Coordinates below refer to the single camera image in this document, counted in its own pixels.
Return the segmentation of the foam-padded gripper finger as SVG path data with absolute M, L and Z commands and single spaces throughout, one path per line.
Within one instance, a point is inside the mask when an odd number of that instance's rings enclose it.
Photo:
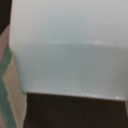
M 9 48 L 9 27 L 0 35 L 0 115 L 6 128 L 23 128 L 27 96 L 22 91 L 14 54 Z

